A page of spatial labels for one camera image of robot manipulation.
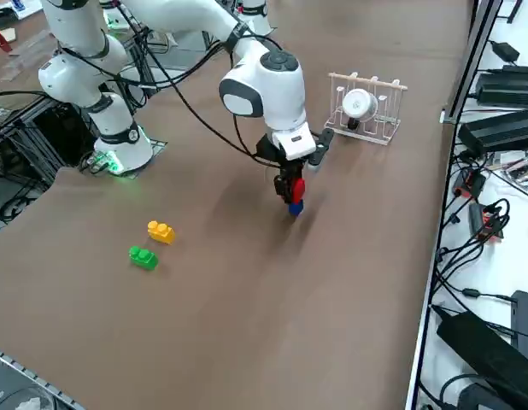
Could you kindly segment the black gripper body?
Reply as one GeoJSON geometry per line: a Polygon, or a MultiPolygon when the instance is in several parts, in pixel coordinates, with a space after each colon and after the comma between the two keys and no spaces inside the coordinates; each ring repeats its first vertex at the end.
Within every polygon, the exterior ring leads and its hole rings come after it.
{"type": "Polygon", "coordinates": [[[286,153],[282,148],[277,148],[268,137],[264,134],[255,146],[255,159],[264,165],[275,167],[282,171],[297,170],[302,168],[308,161],[310,154],[300,158],[288,160],[286,153]]]}

